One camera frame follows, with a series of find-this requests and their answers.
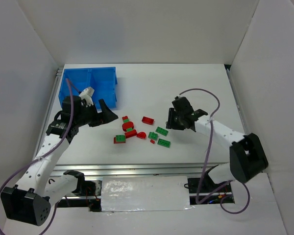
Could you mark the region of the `green 2x2 lego brick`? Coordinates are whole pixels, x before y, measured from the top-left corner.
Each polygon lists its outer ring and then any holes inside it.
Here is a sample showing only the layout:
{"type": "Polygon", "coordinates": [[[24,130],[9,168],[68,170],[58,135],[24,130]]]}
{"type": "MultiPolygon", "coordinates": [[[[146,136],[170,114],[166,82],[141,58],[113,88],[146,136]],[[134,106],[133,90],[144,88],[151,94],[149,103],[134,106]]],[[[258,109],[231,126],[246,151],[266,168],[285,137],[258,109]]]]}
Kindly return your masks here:
{"type": "Polygon", "coordinates": [[[149,132],[148,138],[155,141],[158,139],[158,134],[155,132],[149,132]]]}

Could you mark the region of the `red 2x4 lego brick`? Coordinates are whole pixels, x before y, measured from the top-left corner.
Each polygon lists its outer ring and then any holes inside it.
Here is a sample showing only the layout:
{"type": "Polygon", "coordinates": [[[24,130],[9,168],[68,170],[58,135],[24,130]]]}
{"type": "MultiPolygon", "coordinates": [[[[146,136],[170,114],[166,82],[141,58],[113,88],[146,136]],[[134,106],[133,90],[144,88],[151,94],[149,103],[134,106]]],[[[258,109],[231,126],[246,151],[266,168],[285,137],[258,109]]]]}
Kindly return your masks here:
{"type": "Polygon", "coordinates": [[[154,119],[149,118],[149,117],[143,117],[142,118],[142,123],[147,124],[147,125],[153,125],[154,124],[154,119]]]}

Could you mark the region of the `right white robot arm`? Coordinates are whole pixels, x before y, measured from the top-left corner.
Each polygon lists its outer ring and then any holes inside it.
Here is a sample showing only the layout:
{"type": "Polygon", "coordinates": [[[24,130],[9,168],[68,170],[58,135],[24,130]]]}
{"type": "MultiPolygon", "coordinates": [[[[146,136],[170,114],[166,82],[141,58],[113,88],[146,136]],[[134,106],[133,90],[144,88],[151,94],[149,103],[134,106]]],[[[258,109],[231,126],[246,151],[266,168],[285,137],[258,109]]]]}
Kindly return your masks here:
{"type": "Polygon", "coordinates": [[[191,129],[212,139],[229,152],[229,162],[208,170],[206,175],[214,184],[237,180],[247,183],[265,170],[268,160],[259,137],[237,132],[208,117],[202,109],[194,110],[186,97],[176,97],[169,108],[166,128],[191,129]]]}

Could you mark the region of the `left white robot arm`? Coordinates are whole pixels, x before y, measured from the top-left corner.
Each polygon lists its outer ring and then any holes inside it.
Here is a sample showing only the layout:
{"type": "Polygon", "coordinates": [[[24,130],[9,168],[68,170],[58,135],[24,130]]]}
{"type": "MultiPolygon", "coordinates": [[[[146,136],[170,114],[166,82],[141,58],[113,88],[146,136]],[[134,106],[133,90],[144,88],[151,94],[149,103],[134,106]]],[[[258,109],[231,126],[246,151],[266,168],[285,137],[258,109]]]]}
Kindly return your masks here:
{"type": "Polygon", "coordinates": [[[4,187],[0,193],[8,219],[41,226],[47,220],[51,207],[62,197],[83,192],[85,176],[79,171],[67,170],[51,185],[48,182],[58,160],[81,126],[96,127],[118,119],[103,99],[98,103],[100,112],[90,98],[75,95],[64,98],[62,109],[49,124],[33,163],[25,168],[24,175],[13,187],[4,187]]]}

